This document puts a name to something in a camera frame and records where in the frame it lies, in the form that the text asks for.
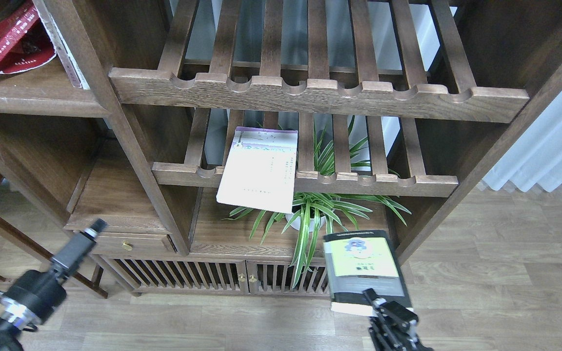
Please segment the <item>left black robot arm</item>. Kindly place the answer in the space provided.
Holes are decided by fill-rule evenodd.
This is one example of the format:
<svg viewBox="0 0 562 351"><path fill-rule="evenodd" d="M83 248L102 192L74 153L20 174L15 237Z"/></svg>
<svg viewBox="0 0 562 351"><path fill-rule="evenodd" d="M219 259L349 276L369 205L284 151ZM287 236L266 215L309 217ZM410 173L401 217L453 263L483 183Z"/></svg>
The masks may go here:
<svg viewBox="0 0 562 351"><path fill-rule="evenodd" d="M96 245L96 238L107 222L98 218L90 227L74 234L44 272L28 270L7 291L0 291L0 351L21 351L23 331L37 332L65 301L63 285L80 268L81 262Z"/></svg>

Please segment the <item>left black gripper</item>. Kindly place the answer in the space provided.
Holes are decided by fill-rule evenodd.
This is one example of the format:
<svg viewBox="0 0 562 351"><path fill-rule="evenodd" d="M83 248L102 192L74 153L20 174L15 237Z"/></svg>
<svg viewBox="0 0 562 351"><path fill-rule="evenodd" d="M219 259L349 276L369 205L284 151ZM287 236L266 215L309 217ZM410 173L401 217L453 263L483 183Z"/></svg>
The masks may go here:
<svg viewBox="0 0 562 351"><path fill-rule="evenodd" d="M107 222L98 218L91 227L70 238L52 257L47 271L26 271L7 291L0 291L0 304L5 308L0 318L14 327L44 324L66 298L62 285L78 271L107 226Z"/></svg>

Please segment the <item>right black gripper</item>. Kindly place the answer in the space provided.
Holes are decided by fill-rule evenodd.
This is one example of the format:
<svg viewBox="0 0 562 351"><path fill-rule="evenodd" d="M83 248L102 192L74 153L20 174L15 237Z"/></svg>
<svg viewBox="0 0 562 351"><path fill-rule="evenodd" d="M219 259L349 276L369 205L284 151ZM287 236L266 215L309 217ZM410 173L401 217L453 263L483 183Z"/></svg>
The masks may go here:
<svg viewBox="0 0 562 351"><path fill-rule="evenodd" d="M419 317L398 302L386 302L373 288L363 290L363 295L373 307L368 329L377 351L432 351L422 344L417 325Z"/></svg>

